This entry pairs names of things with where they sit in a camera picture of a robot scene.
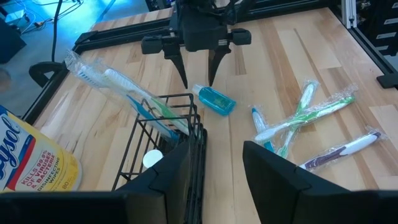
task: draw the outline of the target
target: white cap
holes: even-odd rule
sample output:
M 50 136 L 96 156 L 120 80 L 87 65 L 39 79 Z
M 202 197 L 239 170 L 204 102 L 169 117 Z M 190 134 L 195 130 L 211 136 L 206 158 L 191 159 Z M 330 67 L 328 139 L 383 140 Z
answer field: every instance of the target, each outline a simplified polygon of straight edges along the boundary
M 150 168 L 163 158 L 162 152 L 157 149 L 151 150 L 144 155 L 142 163 L 144 167 Z
M 192 92 L 193 92 L 193 94 L 199 95 L 199 92 L 200 92 L 200 90 L 201 90 L 203 87 L 204 87 L 203 85 L 197 85 L 197 84 L 195 84 L 195 85 L 192 87 Z

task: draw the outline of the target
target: wire basket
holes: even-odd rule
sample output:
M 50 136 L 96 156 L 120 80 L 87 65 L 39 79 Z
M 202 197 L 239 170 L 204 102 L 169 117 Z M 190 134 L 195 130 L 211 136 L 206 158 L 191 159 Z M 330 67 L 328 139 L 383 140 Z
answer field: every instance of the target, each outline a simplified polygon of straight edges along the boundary
M 112 190 L 115 190 L 123 183 L 132 180 L 145 171 L 142 157 L 149 149 L 155 148 L 160 150 L 163 155 L 167 155 L 180 143 L 189 142 L 191 149 L 191 175 L 187 193 L 185 223 L 201 223 L 207 131 L 203 128 L 203 124 L 200 121 L 200 115 L 198 114 L 197 106 L 193 103 L 193 95 L 191 93 L 164 95 L 159 96 L 159 98 L 165 100 L 166 105 L 169 107 L 181 111 L 181 117 L 145 119 L 140 114 L 137 115 Z M 170 101 L 188 103 L 169 105 Z M 143 100 L 141 105 L 156 117 L 156 108 L 151 108 L 146 100 Z M 171 119 L 186 119 L 188 121 L 189 135 L 179 131 L 169 122 Z M 169 122 L 167 125 L 176 131 L 179 136 L 178 141 L 166 141 L 156 129 L 147 125 L 148 121 Z

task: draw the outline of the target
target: toothbrush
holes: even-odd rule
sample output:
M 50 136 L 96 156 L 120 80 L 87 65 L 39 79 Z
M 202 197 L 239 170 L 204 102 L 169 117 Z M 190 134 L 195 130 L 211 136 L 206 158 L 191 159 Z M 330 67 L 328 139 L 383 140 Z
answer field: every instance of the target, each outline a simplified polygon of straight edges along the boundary
M 312 121 L 316 121 L 317 119 L 326 116 L 328 114 L 332 114 L 337 110 L 340 110 L 344 108 L 345 106 L 349 105 L 355 101 L 355 96 L 349 96 L 343 99 L 340 99 L 336 102 L 330 103 L 323 108 L 317 109 L 317 107 L 314 107 L 309 109 L 309 112 L 307 114 L 299 114 L 297 116 L 294 116 L 290 120 L 276 126 L 273 128 L 269 128 L 262 133 L 258 134 L 256 137 L 254 137 L 254 141 L 257 142 L 258 144 L 263 144 L 263 142 L 266 142 L 270 140 L 272 137 L 274 137 L 279 131 L 289 128 L 292 126 L 302 126 L 304 124 L 310 123 Z
M 341 157 L 352 155 L 355 152 L 358 152 L 365 147 L 368 147 L 369 145 L 377 141 L 381 136 L 382 134 L 379 131 L 371 131 L 369 134 L 335 150 L 332 150 L 329 153 L 310 159 L 309 161 L 302 164 L 300 167 L 305 170 L 314 170 L 315 168 L 323 166 L 328 162 L 334 161 Z
M 262 118 L 260 112 L 258 112 L 258 110 L 255 107 L 253 107 L 251 109 L 251 113 L 253 116 L 253 121 L 254 121 L 254 125 L 256 127 L 257 133 L 259 134 L 259 133 L 265 131 L 268 128 L 268 124 Z M 264 143 L 264 147 L 271 152 L 275 152 L 274 147 L 272 146 L 272 143 L 270 141 L 267 141 L 266 143 Z
M 303 95 L 300 99 L 300 102 L 297 105 L 297 109 L 295 112 L 295 116 L 301 114 L 303 110 L 307 109 L 310 105 L 315 91 L 317 90 L 318 82 L 310 82 L 304 89 Z M 284 159 L 287 158 L 287 154 L 289 152 L 289 144 L 292 141 L 298 126 L 293 126 L 290 128 L 289 132 L 287 133 L 287 137 L 285 139 L 284 145 L 277 151 L 277 155 L 283 157 Z
M 76 77 L 80 78 L 83 80 L 85 83 L 89 84 L 92 87 L 95 88 L 112 88 L 112 83 L 108 83 L 106 80 L 102 79 L 100 75 L 95 74 L 95 71 L 90 68 L 89 66 L 82 65 L 79 69 L 78 72 L 75 73 Z M 146 119 L 156 119 L 153 115 L 151 115 L 145 108 L 137 102 L 134 98 L 128 95 L 122 95 L 124 98 L 126 98 L 129 102 L 130 105 L 141 115 L 143 115 Z M 171 130 L 168 126 L 166 126 L 163 123 L 160 123 L 159 121 L 149 121 L 149 123 L 155 127 L 161 134 L 164 136 L 177 140 L 178 139 L 178 134 Z
M 138 95 L 141 95 L 143 98 L 145 98 L 148 101 L 148 103 L 151 106 L 156 107 L 156 109 L 160 112 L 160 114 L 165 118 L 174 118 L 180 116 L 174 113 L 168 106 L 165 106 L 164 103 L 159 101 L 157 98 L 148 94 L 148 92 L 143 90 L 140 86 L 136 85 L 129 78 L 113 70 L 112 68 L 107 69 L 103 73 L 103 76 L 116 88 L 121 89 L 121 91 L 124 92 L 124 94 L 128 95 L 129 92 L 133 91 Z M 183 132 L 186 135 L 189 135 L 188 123 L 185 119 L 172 119 L 170 120 L 170 122 L 173 123 L 179 130 L 181 130 L 181 132 Z

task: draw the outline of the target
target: yellow packaging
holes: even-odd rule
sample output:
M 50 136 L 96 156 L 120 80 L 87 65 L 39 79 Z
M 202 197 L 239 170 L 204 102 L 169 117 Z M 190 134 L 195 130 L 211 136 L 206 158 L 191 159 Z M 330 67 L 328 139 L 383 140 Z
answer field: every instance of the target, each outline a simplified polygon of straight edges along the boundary
M 0 192 L 70 191 L 81 164 L 47 136 L 0 106 Z

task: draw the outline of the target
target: butcher block tabletop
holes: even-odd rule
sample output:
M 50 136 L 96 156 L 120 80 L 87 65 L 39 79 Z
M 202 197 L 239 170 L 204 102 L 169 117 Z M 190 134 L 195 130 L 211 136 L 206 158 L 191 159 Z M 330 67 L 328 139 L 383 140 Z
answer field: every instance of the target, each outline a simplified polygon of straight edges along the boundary
M 101 22 L 107 30 L 169 17 L 170 9 Z M 195 100 L 208 131 L 204 223 L 259 223 L 244 173 L 243 142 L 256 130 L 251 105 L 260 105 L 268 123 L 292 116 L 306 80 L 320 86 L 313 104 L 356 84 L 356 101 L 302 128 L 288 160 L 301 164 L 332 146 L 380 129 L 389 140 L 377 142 L 346 159 L 315 171 L 349 190 L 398 189 L 398 91 L 382 89 L 382 72 L 328 9 L 239 23 L 252 34 L 252 44 L 235 46 L 217 71 L 213 88 L 236 100 L 235 110 L 222 117 Z M 135 42 L 84 52 L 87 61 L 102 58 L 155 95 L 190 92 L 208 85 L 208 51 L 182 49 L 188 90 L 163 52 L 142 55 Z M 80 159 L 80 190 L 111 190 L 135 115 L 69 74 L 35 127 Z M 131 163 L 134 152 L 127 156 Z

